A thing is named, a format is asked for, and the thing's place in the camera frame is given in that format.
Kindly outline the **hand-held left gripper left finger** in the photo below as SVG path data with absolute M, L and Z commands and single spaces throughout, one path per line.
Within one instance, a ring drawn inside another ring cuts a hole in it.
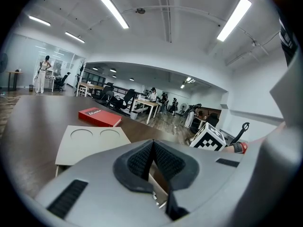
M 148 182 L 154 160 L 153 143 L 153 140 L 141 142 L 139 146 L 120 155 L 113 164 L 116 179 L 132 192 L 153 193 L 153 186 Z

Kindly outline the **black coat rack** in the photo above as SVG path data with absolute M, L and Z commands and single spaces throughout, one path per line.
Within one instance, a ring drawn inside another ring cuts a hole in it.
M 82 80 L 82 74 L 83 74 L 83 71 L 85 70 L 85 66 L 86 66 L 85 61 L 82 61 L 80 69 L 79 69 L 79 72 L 76 74 L 76 91 L 75 91 L 75 96 L 78 96 L 79 83 Z

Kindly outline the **black and red wristwatch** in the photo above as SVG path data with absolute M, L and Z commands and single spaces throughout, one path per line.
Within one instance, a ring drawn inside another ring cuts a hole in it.
M 247 143 L 239 142 L 239 141 L 231 144 L 231 146 L 233 146 L 235 153 L 241 153 L 241 154 L 244 154 L 248 148 Z

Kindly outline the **white garment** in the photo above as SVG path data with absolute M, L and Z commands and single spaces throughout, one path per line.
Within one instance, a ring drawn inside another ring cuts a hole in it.
M 196 104 L 196 105 L 190 106 L 188 114 L 187 114 L 187 119 L 184 124 L 185 128 L 190 128 L 190 126 L 193 122 L 193 119 L 196 115 L 196 110 L 199 109 L 201 106 L 202 106 L 201 104 Z

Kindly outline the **red book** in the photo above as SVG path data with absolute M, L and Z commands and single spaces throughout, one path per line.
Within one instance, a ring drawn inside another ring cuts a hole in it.
M 116 127 L 122 117 L 99 108 L 89 108 L 78 111 L 78 118 L 98 127 Z

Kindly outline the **grey case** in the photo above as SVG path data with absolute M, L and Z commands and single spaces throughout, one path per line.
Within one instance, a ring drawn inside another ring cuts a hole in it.
M 120 127 L 67 126 L 60 143 L 55 165 L 59 175 L 82 159 L 123 145 L 130 140 Z

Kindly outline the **person's right forearm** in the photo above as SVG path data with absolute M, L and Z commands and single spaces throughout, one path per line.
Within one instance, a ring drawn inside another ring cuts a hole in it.
M 254 141 L 252 141 L 252 142 L 248 142 L 247 145 L 248 145 L 248 147 L 249 147 L 249 146 L 252 146 L 252 145 L 255 144 L 255 143 L 262 143 L 262 142 L 266 139 L 267 136 L 269 136 L 269 135 L 272 134 L 272 133 L 280 132 L 280 131 L 282 131 L 284 128 L 286 128 L 286 123 L 285 123 L 285 122 L 282 122 L 279 126 L 277 126 L 274 130 L 272 130 L 268 135 L 266 135 L 266 136 L 264 136 L 264 137 L 262 137 L 262 138 L 260 138 L 260 139 L 254 140 Z M 234 152 L 234 148 L 233 148 L 233 146 L 231 146 L 231 145 L 225 147 L 225 148 L 223 149 L 223 152 L 235 153 L 235 152 Z

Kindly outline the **long ceiling light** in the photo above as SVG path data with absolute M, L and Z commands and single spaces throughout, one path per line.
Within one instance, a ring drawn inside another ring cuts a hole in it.
M 65 34 L 66 34 L 67 36 L 69 36 L 69 37 L 71 37 L 71 38 L 73 38 L 73 39 L 75 39 L 75 40 L 79 41 L 79 42 L 80 42 L 80 43 L 82 43 L 82 44 L 84 44 L 84 43 L 85 43 L 85 41 L 84 41 L 84 40 L 82 40 L 82 39 L 80 39 L 80 38 L 76 37 L 75 35 L 73 35 L 73 34 L 71 34 L 71 33 L 69 33 L 69 32 L 65 32 Z
M 118 21 L 120 26 L 123 29 L 128 29 L 129 25 L 120 13 L 120 11 L 117 9 L 115 4 L 112 2 L 112 0 L 101 0 L 101 2 L 106 6 L 106 8 L 111 12 L 111 14 L 114 16 L 114 18 Z
M 42 19 L 39 19 L 39 18 L 37 18 L 37 17 L 28 16 L 28 18 L 29 18 L 30 20 L 35 21 L 35 22 L 41 23 L 41 24 L 43 24 L 43 25 L 45 25 L 45 26 L 51 26 L 51 24 L 50 24 L 49 22 L 44 21 L 44 20 L 42 20 Z
M 239 24 L 247 11 L 250 9 L 251 5 L 252 3 L 249 0 L 239 0 L 233 13 L 217 36 L 217 40 L 221 42 L 224 42 L 226 40 L 226 38 L 235 29 L 235 27 Z

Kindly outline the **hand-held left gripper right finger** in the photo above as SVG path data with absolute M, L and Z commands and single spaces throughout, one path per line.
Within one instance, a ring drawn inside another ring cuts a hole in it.
M 198 162 L 162 141 L 153 142 L 154 162 L 168 183 L 168 200 L 165 213 L 177 220 L 189 212 L 178 205 L 174 191 L 187 189 L 199 173 Z

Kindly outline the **small desk black legs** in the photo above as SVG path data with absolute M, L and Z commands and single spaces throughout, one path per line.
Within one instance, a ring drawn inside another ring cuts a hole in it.
M 22 74 L 21 71 L 7 71 L 8 73 L 8 91 L 16 91 L 17 90 L 17 81 L 18 75 Z

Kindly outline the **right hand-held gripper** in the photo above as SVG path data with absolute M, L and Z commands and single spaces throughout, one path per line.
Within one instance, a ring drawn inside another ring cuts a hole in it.
M 226 146 L 226 141 L 214 126 L 206 122 L 194 136 L 189 146 L 211 151 L 222 151 Z

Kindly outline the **black metal railing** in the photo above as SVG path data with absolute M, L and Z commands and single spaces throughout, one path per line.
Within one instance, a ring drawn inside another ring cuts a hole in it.
M 113 85 L 113 92 L 114 92 L 114 94 L 118 94 L 121 97 L 124 97 L 129 90 L 130 89 L 126 89 L 126 88 L 122 88 L 122 87 L 118 87 L 118 86 Z M 135 91 L 135 90 L 134 90 L 134 92 L 135 92 L 136 95 L 141 94 L 142 96 L 147 96 L 147 94 L 142 93 L 142 92 L 138 92 L 138 91 Z

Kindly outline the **wooden desk white legs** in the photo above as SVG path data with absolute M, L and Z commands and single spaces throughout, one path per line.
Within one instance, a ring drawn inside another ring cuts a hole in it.
M 88 84 L 84 82 L 79 82 L 77 85 L 76 96 L 86 97 L 89 94 L 89 90 L 103 90 L 104 88 L 98 85 Z
M 151 102 L 151 101 L 144 101 L 144 100 L 140 100 L 140 99 L 135 99 L 134 102 L 133 102 L 131 111 L 134 110 L 134 107 L 135 107 L 136 103 L 140 103 L 140 104 L 143 104 L 143 105 L 146 105 L 146 106 L 150 106 L 150 107 L 151 107 L 151 110 L 150 110 L 150 112 L 149 112 L 149 116 L 148 116 L 147 121 L 146 121 L 146 124 L 149 124 L 149 121 L 150 121 L 150 118 L 151 118 L 153 109 L 155 108 L 155 112 L 154 112 L 154 114 L 153 114 L 153 118 L 155 118 L 156 114 L 157 114 L 158 111 L 159 111 L 159 106 L 160 106 L 160 105 L 159 105 L 158 103 L 156 103 L 156 102 Z

